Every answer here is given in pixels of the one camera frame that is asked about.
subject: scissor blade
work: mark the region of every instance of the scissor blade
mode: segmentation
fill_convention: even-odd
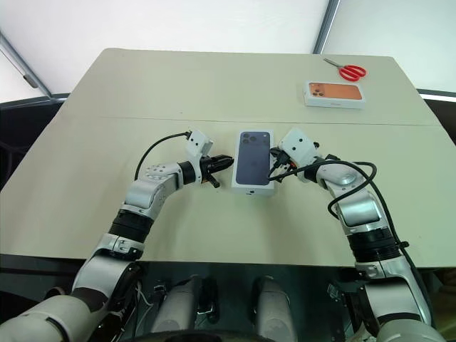
[[[323,58],[323,60],[325,62],[328,62],[328,63],[332,64],[333,66],[336,66],[338,68],[343,68],[343,66],[341,64],[337,64],[336,62],[333,62],[331,59]]]

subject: phone box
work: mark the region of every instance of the phone box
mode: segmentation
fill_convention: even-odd
[[[314,107],[362,109],[366,104],[361,86],[356,83],[306,81],[304,101]]]
[[[273,160],[269,150],[274,146],[272,130],[243,130],[236,135],[236,152],[232,176],[234,192],[245,195],[272,196],[274,181],[268,182]]]

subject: dark blue phone image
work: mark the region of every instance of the dark blue phone image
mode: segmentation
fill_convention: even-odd
[[[237,155],[236,182],[245,185],[267,185],[270,167],[268,132],[242,132]]]

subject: table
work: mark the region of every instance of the table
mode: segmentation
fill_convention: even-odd
[[[317,55],[104,50],[0,194],[0,252],[86,258],[115,217],[145,149],[198,129],[211,154],[234,155],[236,134],[292,127],[321,153],[378,166],[376,183],[417,266],[456,266],[456,148],[392,58],[329,56],[364,66],[363,110],[304,105],[305,80],[341,81]],[[146,159],[181,162],[185,140]],[[165,203],[145,261],[351,266],[330,195],[287,179],[273,197],[188,185]]]

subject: orange phone box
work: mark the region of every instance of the orange phone box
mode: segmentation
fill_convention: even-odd
[[[366,104],[361,86],[355,83],[306,81],[304,100],[315,107],[362,109]]]

